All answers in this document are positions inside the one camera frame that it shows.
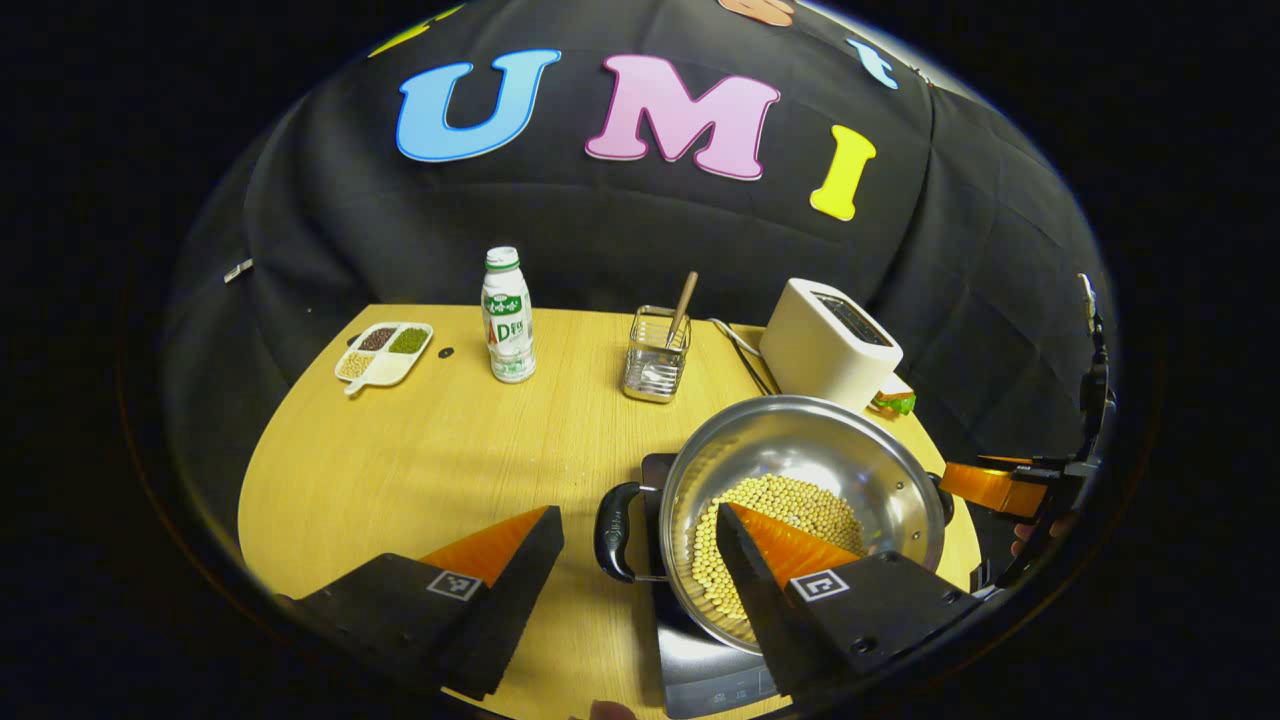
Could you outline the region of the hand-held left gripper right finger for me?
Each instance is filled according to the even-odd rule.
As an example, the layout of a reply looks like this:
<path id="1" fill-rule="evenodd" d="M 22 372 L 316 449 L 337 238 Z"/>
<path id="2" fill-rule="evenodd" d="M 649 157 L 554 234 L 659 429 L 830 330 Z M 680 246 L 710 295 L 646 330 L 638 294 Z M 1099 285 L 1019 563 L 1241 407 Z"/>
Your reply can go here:
<path id="1" fill-rule="evenodd" d="M 777 691 L 890 682 L 982 605 L 896 551 L 858 556 L 740 503 L 716 542 Z"/>

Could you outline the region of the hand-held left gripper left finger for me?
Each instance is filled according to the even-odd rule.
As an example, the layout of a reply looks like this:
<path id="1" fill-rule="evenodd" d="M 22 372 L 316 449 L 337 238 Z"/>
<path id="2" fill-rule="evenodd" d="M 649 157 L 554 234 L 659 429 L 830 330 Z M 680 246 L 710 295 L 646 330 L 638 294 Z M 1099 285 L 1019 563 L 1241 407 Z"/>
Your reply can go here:
<path id="1" fill-rule="evenodd" d="M 420 559 L 380 553 L 302 597 L 278 601 L 328 644 L 412 691 L 497 692 L 564 547 L 544 505 Z"/>

